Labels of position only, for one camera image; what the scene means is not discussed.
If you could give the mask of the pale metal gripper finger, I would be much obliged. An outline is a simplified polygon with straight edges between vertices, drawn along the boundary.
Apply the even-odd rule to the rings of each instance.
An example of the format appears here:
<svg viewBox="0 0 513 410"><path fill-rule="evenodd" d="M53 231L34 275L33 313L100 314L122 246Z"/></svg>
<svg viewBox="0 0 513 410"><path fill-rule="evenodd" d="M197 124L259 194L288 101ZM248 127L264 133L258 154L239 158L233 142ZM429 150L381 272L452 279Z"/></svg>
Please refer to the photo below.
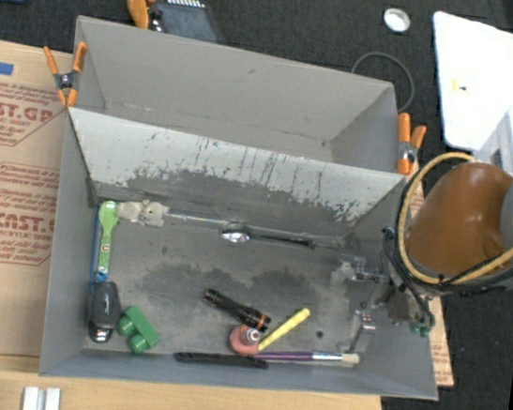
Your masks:
<svg viewBox="0 0 513 410"><path fill-rule="evenodd" d="M349 338L343 346L343 352L347 354L365 355L376 331L368 311L356 311L351 322Z"/></svg>
<svg viewBox="0 0 513 410"><path fill-rule="evenodd" d="M385 283L389 282L389 277L379 269L369 269L366 257L343 255L339 259L338 267L335 273L340 280Z"/></svg>

